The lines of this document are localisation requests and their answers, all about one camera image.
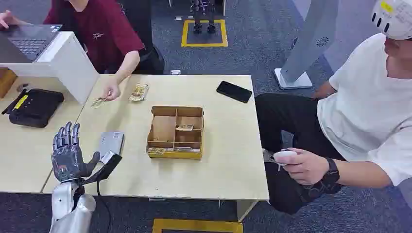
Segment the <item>person's right hand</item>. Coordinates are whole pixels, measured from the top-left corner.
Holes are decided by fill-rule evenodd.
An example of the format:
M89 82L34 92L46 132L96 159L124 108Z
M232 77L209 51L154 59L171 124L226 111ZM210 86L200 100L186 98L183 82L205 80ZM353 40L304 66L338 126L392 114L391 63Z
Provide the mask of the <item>person's right hand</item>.
M9 25L18 25L20 24L19 20L14 17L11 11L6 10L0 14L0 28L8 29Z

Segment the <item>person's left hand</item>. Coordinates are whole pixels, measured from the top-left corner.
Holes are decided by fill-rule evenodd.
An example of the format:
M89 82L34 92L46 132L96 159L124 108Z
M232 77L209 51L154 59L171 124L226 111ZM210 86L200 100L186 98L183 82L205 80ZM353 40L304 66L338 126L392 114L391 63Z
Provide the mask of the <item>person's left hand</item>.
M295 154L277 157L275 160L284 164L284 170L299 184L313 185L329 171L329 163L326 158L307 150L297 148L288 148L288 150L294 151Z
M120 82L116 77L109 78L104 84L101 98L105 101L112 101L118 98L121 95L119 84Z

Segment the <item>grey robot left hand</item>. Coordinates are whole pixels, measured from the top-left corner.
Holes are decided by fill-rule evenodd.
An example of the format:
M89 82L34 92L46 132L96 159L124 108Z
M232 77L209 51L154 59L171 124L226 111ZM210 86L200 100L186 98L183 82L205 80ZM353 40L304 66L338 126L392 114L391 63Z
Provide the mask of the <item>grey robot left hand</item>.
M88 163L84 162L80 148L79 129L79 123L73 125L69 121L53 138L52 169L56 179L62 183L91 176L100 161L100 153L96 151Z

